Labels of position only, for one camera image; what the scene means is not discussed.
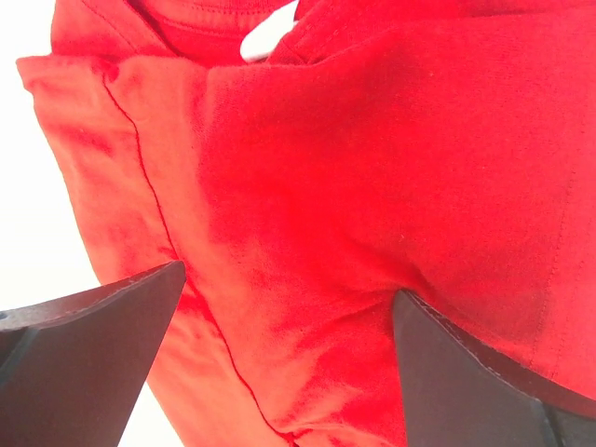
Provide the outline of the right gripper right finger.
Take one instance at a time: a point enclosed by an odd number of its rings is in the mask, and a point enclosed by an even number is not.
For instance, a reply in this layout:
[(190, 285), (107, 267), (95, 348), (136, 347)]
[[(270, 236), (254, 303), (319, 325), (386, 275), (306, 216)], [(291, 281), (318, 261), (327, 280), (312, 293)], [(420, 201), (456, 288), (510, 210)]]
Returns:
[(393, 304), (407, 442), (594, 447), (595, 402), (453, 325), (410, 291)]

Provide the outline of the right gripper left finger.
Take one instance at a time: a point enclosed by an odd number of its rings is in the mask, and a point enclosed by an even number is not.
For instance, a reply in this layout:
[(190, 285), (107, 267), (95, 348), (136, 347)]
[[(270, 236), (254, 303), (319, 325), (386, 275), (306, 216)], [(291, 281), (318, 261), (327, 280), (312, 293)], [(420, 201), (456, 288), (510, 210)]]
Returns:
[(171, 262), (2, 312), (2, 445), (116, 446), (184, 283)]

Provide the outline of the red t shirt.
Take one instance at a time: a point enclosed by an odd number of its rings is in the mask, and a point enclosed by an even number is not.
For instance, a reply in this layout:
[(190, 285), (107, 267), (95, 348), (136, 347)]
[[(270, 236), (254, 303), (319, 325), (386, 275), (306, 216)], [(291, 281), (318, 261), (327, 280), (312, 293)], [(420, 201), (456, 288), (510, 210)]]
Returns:
[(402, 446), (410, 290), (595, 394), (595, 5), (60, 1), (18, 60), (103, 283), (187, 282), (149, 384), (186, 446)]

